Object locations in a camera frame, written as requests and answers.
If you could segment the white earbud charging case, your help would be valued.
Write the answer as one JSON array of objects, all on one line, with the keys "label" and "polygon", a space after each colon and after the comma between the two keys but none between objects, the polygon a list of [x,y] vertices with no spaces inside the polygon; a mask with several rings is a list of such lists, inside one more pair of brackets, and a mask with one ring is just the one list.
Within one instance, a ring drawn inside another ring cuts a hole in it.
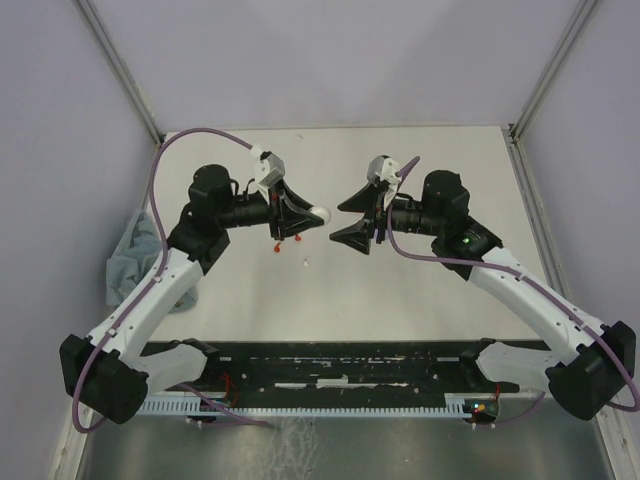
[{"label": "white earbud charging case", "polygon": [[309,212],[320,218],[324,225],[328,225],[331,221],[331,213],[328,209],[320,206],[313,206],[309,209]]}]

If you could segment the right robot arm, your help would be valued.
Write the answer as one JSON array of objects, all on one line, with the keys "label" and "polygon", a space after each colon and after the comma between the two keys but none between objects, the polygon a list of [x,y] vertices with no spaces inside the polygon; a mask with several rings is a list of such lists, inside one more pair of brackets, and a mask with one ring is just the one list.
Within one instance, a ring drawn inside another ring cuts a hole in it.
[{"label": "right robot arm", "polygon": [[469,213],[469,191],[459,174],[426,175],[420,199],[400,193],[405,169],[372,172],[365,187],[339,204],[361,219],[331,234],[336,243],[369,254],[373,243],[396,242],[397,233],[432,237],[423,261],[439,263],[493,296],[545,343],[543,350],[483,340],[458,368],[467,389],[511,383],[549,394],[568,413],[592,419],[603,407],[636,413],[636,335],[624,322],[608,325],[540,282],[502,240]]}]

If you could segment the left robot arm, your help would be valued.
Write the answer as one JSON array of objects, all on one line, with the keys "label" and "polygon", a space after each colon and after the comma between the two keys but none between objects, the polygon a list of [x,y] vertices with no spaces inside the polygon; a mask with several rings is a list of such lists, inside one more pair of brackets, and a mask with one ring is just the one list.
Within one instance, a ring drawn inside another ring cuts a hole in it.
[{"label": "left robot arm", "polygon": [[175,341],[152,355],[143,350],[177,301],[229,246],[229,229],[266,225],[271,237],[281,241],[329,223],[329,211],[295,194],[280,169],[262,164],[258,171],[262,177],[256,192],[242,194],[225,167],[198,169],[189,202],[141,283],[85,337],[69,335],[63,341],[64,386],[75,406],[123,424],[150,395],[185,383],[201,390],[219,383],[219,353],[204,342]]}]

